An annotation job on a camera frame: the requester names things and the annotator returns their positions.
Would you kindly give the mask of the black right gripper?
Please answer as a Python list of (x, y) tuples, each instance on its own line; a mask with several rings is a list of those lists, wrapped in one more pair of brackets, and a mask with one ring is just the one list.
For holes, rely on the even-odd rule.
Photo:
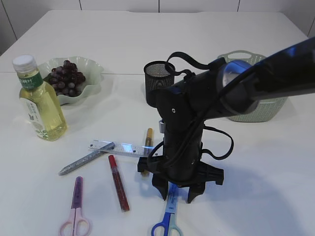
[(147, 157), (140, 157), (137, 171), (149, 171), (153, 174), (152, 185), (160, 192), (164, 201), (170, 182), (179, 187), (189, 187), (187, 203), (190, 204), (197, 196), (204, 193), (206, 182), (223, 184), (224, 170), (202, 162), (201, 156), (204, 153), (208, 154), (209, 150), (203, 148), (202, 142), (191, 144), (177, 163), (165, 168), (159, 166), (156, 170), (149, 167)]

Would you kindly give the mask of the right black blue robot arm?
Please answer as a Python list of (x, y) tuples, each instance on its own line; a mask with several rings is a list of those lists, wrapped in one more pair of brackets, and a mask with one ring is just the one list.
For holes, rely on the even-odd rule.
[(188, 54), (175, 52), (201, 74), (188, 69), (176, 71), (169, 61), (163, 63), (170, 76), (183, 79), (170, 86), (146, 89), (147, 104), (158, 110), (164, 138), (157, 145), (161, 156), (151, 152), (140, 158), (138, 171), (153, 174), (152, 185), (163, 198), (173, 183), (189, 190), (187, 202), (202, 195), (209, 181), (221, 185), (224, 171), (201, 161), (205, 121), (251, 113), (265, 99), (314, 93), (315, 40), (309, 38), (283, 49), (254, 65), (242, 60), (227, 62), (218, 58), (201, 64)]

